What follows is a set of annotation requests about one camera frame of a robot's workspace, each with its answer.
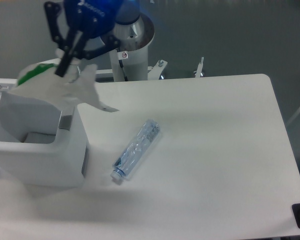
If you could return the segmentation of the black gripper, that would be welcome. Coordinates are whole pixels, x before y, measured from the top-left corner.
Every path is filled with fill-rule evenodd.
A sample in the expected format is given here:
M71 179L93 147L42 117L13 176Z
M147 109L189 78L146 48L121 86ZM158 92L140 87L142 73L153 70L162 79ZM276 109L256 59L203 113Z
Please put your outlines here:
M44 3L51 39L63 51L54 72L57 76L64 77L73 58L92 60L120 47L121 41L113 34L106 33L114 28L122 5L122 0L65 0L63 7L69 29L66 38L63 38L57 21L61 5L52 1ZM91 33L91 39L99 37L103 45L86 50L89 40L87 31Z

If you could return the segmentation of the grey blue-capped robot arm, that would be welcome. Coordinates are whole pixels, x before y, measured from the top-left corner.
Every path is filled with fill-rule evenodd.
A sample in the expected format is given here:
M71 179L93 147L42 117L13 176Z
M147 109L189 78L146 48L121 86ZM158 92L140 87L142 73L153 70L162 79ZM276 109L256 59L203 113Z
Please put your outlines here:
M138 0L47 1L44 10L51 39L63 51L55 70L59 77L74 58L91 60L112 50L139 50L155 33Z

